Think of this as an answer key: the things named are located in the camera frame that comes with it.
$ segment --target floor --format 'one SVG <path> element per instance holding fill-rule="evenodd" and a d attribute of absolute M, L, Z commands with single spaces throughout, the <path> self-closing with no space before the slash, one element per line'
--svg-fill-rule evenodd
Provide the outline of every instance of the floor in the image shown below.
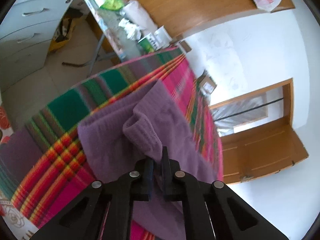
<path fill-rule="evenodd" d="M 50 101 L 84 80 L 88 67 L 63 66 L 63 61 L 83 63 L 91 59 L 98 40 L 84 20 L 79 24 L 69 43 L 47 56 L 44 67 L 15 83 L 4 93 L 2 101 L 14 130 L 45 107 Z M 112 67 L 110 60 L 96 62 L 92 74 Z"/>

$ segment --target plaid bedsheet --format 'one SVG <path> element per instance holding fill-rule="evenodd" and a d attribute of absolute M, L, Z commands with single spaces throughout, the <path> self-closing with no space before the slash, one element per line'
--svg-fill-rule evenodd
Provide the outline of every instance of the plaid bedsheet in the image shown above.
<path fill-rule="evenodd" d="M 28 133 L 24 138 L 32 138 L 26 140 L 25 150 L 16 149 L 11 157 L 6 154 L 14 148 L 14 139 L 0 148 L 0 190 L 33 224 L 43 226 L 95 180 L 77 136 L 78 122 L 155 79 L 163 80 L 190 123 L 199 153 L 222 179 L 220 139 L 209 108 L 185 55 L 170 48 L 93 76 L 33 116 L 24 127 Z M 37 151 L 27 153 L 33 147 L 29 144 Z M 20 171 L 24 163 L 19 157 L 27 154 L 27 166 Z M 154 239 L 147 231 L 143 235 Z"/>

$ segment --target purple garment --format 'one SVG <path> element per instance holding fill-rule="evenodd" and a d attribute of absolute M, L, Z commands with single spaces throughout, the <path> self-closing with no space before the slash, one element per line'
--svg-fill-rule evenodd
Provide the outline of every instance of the purple garment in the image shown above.
<path fill-rule="evenodd" d="M 84 119 L 78 134 L 90 167 L 104 183 L 132 171 L 145 156 L 159 164 L 162 146 L 181 170 L 198 180 L 212 183 L 217 178 L 196 151 L 189 124 L 161 81 Z M 165 202 L 156 182 L 150 202 L 134 203 L 133 219 L 161 239 L 186 239 L 182 207 Z"/>

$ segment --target drawer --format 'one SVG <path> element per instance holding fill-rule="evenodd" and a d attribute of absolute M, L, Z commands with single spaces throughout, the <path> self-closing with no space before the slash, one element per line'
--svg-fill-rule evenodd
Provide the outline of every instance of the drawer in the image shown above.
<path fill-rule="evenodd" d="M 51 40 L 59 20 L 40 23 L 11 33 L 0 39 L 0 59 L 42 41 Z"/>
<path fill-rule="evenodd" d="M 0 38 L 31 25 L 61 20 L 70 5 L 66 1 L 30 0 L 13 5 L 0 25 Z"/>
<path fill-rule="evenodd" d="M 23 49 L 0 61 L 0 91 L 44 66 L 50 41 L 44 41 Z"/>

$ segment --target metal rivet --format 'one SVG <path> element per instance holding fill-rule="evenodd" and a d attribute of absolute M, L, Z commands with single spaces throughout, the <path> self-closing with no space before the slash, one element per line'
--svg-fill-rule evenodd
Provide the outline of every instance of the metal rivet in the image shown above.
<path fill-rule="evenodd" d="M 223 188 L 224 184 L 222 181 L 220 180 L 216 180 L 214 183 L 213 183 L 214 187 L 216 188 Z"/>
<path fill-rule="evenodd" d="M 176 171 L 175 175 L 178 178 L 183 178 L 186 174 L 183 171 Z"/>
<path fill-rule="evenodd" d="M 101 183 L 100 181 L 98 181 L 98 180 L 92 182 L 92 184 L 91 184 L 91 186 L 92 186 L 93 188 L 101 187 L 101 185 L 102 185 L 102 183 Z"/>
<path fill-rule="evenodd" d="M 140 173 L 138 171 L 131 171 L 130 172 L 130 177 L 136 178 L 139 177 Z"/>

